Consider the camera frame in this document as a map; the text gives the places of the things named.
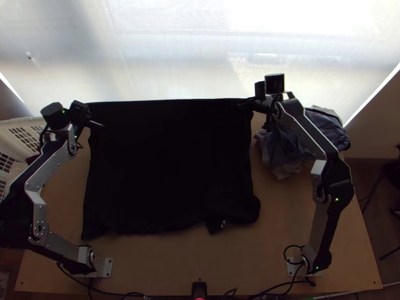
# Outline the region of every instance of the wooden table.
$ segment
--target wooden table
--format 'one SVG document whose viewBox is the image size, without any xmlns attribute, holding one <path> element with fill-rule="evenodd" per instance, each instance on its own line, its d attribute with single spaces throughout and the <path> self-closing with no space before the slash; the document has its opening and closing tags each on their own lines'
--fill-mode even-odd
<svg viewBox="0 0 400 300">
<path fill-rule="evenodd" d="M 253 133 L 265 116 L 255 114 Z M 48 204 L 50 228 L 65 239 L 83 244 L 83 201 L 90 163 L 87 130 L 80 138 L 84 149 L 46 183 L 42 197 Z M 291 280 L 283 249 L 308 242 L 315 204 L 309 170 L 277 181 L 263 166 L 253 140 L 250 148 L 254 193 L 261 201 L 255 224 L 229 227 L 211 236 L 200 224 L 178 233 L 147 236 L 109 234 L 91 241 L 102 257 L 114 260 L 110 278 L 96 288 L 109 292 L 141 292 L 151 296 L 189 295 L 192 282 L 207 282 L 209 295 L 237 288 L 251 295 Z M 107 174 L 99 189 L 107 186 Z M 331 246 L 332 264 L 316 287 L 297 284 L 291 293 L 313 294 L 381 289 L 382 283 L 356 197 L 343 211 Z M 16 290 L 83 294 L 87 289 L 57 269 L 54 261 L 25 251 Z"/>
</svg>

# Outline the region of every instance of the crumpled cloth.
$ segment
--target crumpled cloth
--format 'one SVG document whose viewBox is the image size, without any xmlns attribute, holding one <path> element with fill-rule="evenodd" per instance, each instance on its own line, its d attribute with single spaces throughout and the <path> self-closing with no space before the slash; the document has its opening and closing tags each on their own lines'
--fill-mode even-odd
<svg viewBox="0 0 400 300">
<path fill-rule="evenodd" d="M 350 148 L 350 139 L 342 120 L 334 110 L 312 106 L 305 109 L 305 115 L 336 146 L 339 152 Z M 262 152 L 262 163 L 278 180 L 299 173 L 305 163 L 314 160 L 311 153 L 291 130 L 283 130 L 276 122 L 267 123 L 257 131 L 257 140 Z"/>
</svg>

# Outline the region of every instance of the basket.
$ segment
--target basket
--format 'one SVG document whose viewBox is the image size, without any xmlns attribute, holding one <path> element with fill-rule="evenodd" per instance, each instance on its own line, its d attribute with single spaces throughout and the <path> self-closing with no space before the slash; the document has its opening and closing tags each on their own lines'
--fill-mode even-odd
<svg viewBox="0 0 400 300">
<path fill-rule="evenodd" d="M 10 170 L 15 162 L 39 154 L 39 136 L 46 122 L 42 117 L 21 117 L 0 121 L 0 202 L 11 183 Z"/>
</svg>

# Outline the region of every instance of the cable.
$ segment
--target cable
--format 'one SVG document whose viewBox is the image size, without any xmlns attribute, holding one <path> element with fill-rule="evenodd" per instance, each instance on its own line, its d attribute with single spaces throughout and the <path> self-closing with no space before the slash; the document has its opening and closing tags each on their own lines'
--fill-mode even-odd
<svg viewBox="0 0 400 300">
<path fill-rule="evenodd" d="M 81 286 L 84 286 L 86 288 L 88 288 L 89 290 L 92 291 L 96 291 L 100 294 L 104 294 L 104 295 L 111 295 L 111 296 L 122 296 L 122 299 L 124 299 L 125 297 L 140 297 L 140 298 L 144 298 L 144 300 L 150 300 L 151 297 L 146 296 L 145 294 L 142 294 L 141 292 L 136 292 L 136 291 L 131 291 L 128 293 L 117 293 L 117 292 L 109 292 L 109 291 L 104 291 L 95 287 L 92 287 L 92 284 L 86 284 L 83 283 L 82 281 L 76 279 L 75 277 L 71 276 L 70 274 L 68 274 L 63 267 L 61 266 L 60 262 L 56 262 L 55 263 L 57 265 L 57 268 L 59 268 L 61 270 L 61 272 L 63 272 L 66 276 L 68 276 L 69 278 L 71 278 L 73 281 L 75 281 L 76 283 L 80 284 Z"/>
<path fill-rule="evenodd" d="M 89 280 L 89 286 L 87 287 L 87 293 L 89 294 L 89 299 L 90 299 L 90 300 L 93 300 L 92 292 L 91 292 L 93 281 L 94 281 L 94 278 L 90 278 L 90 280 Z"/>
<path fill-rule="evenodd" d="M 362 214 L 366 211 L 368 204 L 370 204 L 371 199 L 372 199 L 372 197 L 373 197 L 375 191 L 377 190 L 377 187 L 379 186 L 379 183 L 381 183 L 381 181 L 382 181 L 383 178 L 385 178 L 385 175 L 381 173 L 381 174 L 379 175 L 378 179 L 377 179 L 377 180 L 375 181 L 375 183 L 373 184 L 371 193 L 370 193 L 369 196 L 368 196 L 368 200 L 366 201 L 366 203 L 365 203 L 363 209 L 361 210 L 361 213 L 362 213 Z"/>
<path fill-rule="evenodd" d="M 271 287 L 269 289 L 263 290 L 262 292 L 260 292 L 258 294 L 255 294 L 255 295 L 252 295 L 252 296 L 248 297 L 246 300 L 253 300 L 253 299 L 257 298 L 257 297 L 262 297 L 262 296 L 284 296 L 284 295 L 286 295 L 286 294 L 288 294 L 290 292 L 290 290 L 292 289 L 293 285 L 295 285 L 295 284 L 306 284 L 307 283 L 312 287 L 316 287 L 317 284 L 314 281 L 311 281 L 308 277 L 306 277 L 305 280 L 295 281 L 298 272 L 300 271 L 300 269 L 304 265 L 305 265 L 305 263 L 303 262 L 301 265 L 298 266 L 296 272 L 294 272 L 293 279 L 291 281 L 284 282 L 284 283 L 281 283 L 281 284 L 277 284 L 277 285 L 275 285 L 275 286 L 273 286 L 273 287 Z M 272 290 L 275 290 L 277 288 L 280 288 L 280 287 L 283 287 L 283 286 L 287 286 L 287 285 L 290 285 L 290 286 L 283 293 L 269 293 Z"/>
<path fill-rule="evenodd" d="M 234 297 L 237 290 L 238 289 L 236 287 L 228 290 L 225 294 L 222 295 L 221 300 L 225 300 L 228 296 L 229 296 L 229 299 L 233 299 L 233 300 L 239 299 L 239 298 Z"/>
<path fill-rule="evenodd" d="M 39 144 L 40 144 L 39 149 L 38 149 L 39 152 L 43 147 L 43 136 L 45 135 L 47 129 L 49 129 L 49 124 L 46 124 L 46 126 L 44 126 L 44 129 L 41 131 L 41 133 L 39 135 Z"/>
<path fill-rule="evenodd" d="M 296 248 L 299 248 L 300 250 L 301 249 L 303 249 L 303 246 L 299 246 L 299 245 L 289 245 L 289 246 L 287 246 L 284 250 L 283 250 L 283 258 L 284 258 L 284 260 L 286 261 L 286 262 L 288 262 L 289 264 L 291 264 L 291 265 L 302 265 L 302 264 L 304 264 L 304 261 L 297 261 L 297 262 L 291 262 L 287 257 L 286 257 L 286 251 L 288 251 L 288 249 L 289 248 L 293 248 L 293 247 L 296 247 Z"/>
</svg>

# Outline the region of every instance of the black cloth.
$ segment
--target black cloth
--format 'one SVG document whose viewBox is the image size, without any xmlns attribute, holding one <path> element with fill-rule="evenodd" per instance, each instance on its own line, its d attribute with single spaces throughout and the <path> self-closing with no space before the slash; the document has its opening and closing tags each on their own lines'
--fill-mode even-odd
<svg viewBox="0 0 400 300">
<path fill-rule="evenodd" d="M 249 147 L 253 112 L 240 99 L 89 103 L 105 123 L 88 140 L 81 238 L 156 234 L 259 217 Z"/>
</svg>

